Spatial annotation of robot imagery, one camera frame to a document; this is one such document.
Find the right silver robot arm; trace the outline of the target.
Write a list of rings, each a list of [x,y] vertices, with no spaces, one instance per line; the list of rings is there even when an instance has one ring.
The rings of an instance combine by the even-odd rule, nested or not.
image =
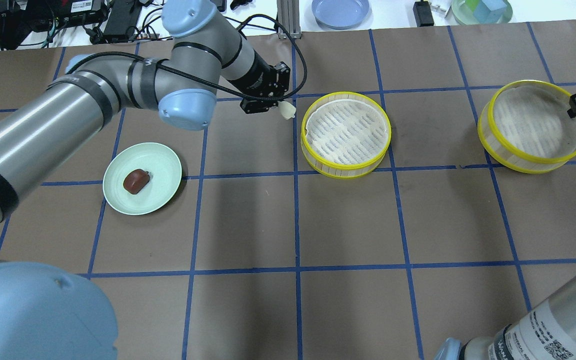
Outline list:
[[[550,173],[576,157],[576,94],[541,80],[505,85],[477,125],[485,150],[508,169]],[[449,337],[437,360],[576,360],[576,276],[494,336]]]

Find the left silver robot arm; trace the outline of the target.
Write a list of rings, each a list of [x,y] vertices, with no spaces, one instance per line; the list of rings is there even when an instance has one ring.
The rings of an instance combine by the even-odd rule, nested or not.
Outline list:
[[[71,59],[63,76],[0,121],[0,223],[126,108],[190,131],[209,125],[217,91],[248,114],[290,98],[290,68],[270,66],[209,0],[169,0],[169,59],[119,51]],[[0,360],[115,360],[118,325],[102,289],[53,265],[0,260]]]

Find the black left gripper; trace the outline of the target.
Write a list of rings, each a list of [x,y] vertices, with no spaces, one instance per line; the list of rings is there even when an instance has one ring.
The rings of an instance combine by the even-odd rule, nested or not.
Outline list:
[[[281,97],[290,88],[290,75],[291,69],[283,61],[275,66],[256,61],[249,71],[238,79],[238,90],[249,97]],[[245,114],[259,114],[276,107],[278,103],[278,100],[244,98],[240,107]]]

